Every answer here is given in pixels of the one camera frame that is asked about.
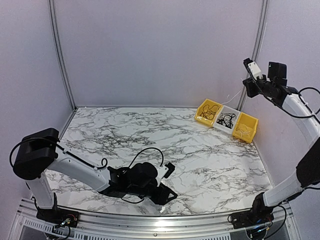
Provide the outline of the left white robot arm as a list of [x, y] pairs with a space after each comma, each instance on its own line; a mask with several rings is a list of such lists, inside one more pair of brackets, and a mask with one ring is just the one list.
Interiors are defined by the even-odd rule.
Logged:
[[154, 204], [164, 206], [178, 195], [162, 183], [174, 171], [172, 163], [155, 166], [150, 162], [136, 163], [113, 168], [103, 158], [95, 165], [60, 145], [58, 130], [47, 128], [25, 136], [9, 154], [9, 164], [16, 176], [23, 179], [31, 190], [37, 212], [53, 223], [63, 219], [58, 207], [57, 196], [51, 190], [46, 170], [62, 173], [76, 179], [101, 195], [122, 199], [126, 195], [140, 200], [150, 199]]

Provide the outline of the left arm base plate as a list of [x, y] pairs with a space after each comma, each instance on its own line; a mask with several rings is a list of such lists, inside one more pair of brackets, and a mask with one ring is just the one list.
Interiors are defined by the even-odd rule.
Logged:
[[56, 225], [62, 224], [63, 221], [69, 219], [68, 226], [75, 228], [78, 225], [80, 213], [78, 211], [59, 208], [58, 210], [40, 209], [37, 211], [36, 218], [53, 223]]

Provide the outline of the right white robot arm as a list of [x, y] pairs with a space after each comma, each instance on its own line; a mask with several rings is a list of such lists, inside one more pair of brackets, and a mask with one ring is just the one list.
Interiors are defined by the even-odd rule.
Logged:
[[319, 111], [312, 110], [295, 87], [288, 86], [287, 66], [279, 62], [269, 62], [267, 74], [263, 74], [258, 64], [247, 58], [243, 65], [248, 78], [243, 81], [247, 96], [253, 98], [261, 95], [268, 102], [292, 118], [290, 126], [293, 133], [277, 133], [276, 142], [284, 146], [290, 141], [302, 141], [306, 148], [300, 154], [301, 160], [293, 173], [273, 188], [258, 194], [249, 210], [232, 214], [234, 223], [242, 220], [258, 224], [271, 215], [273, 209], [284, 201], [291, 201], [300, 196], [304, 190], [320, 182], [320, 118]]

